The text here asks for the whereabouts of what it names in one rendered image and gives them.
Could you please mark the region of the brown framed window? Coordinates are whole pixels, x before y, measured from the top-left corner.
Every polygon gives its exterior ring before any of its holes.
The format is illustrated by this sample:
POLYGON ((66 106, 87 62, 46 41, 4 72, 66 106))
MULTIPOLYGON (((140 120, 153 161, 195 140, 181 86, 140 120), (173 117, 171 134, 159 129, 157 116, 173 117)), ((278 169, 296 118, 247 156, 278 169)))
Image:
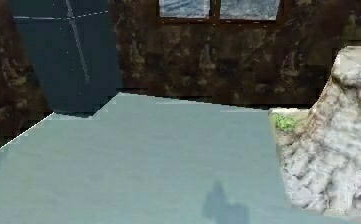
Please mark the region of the brown framed window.
POLYGON ((268 27, 287 19, 293 0, 156 0, 159 24, 268 27))

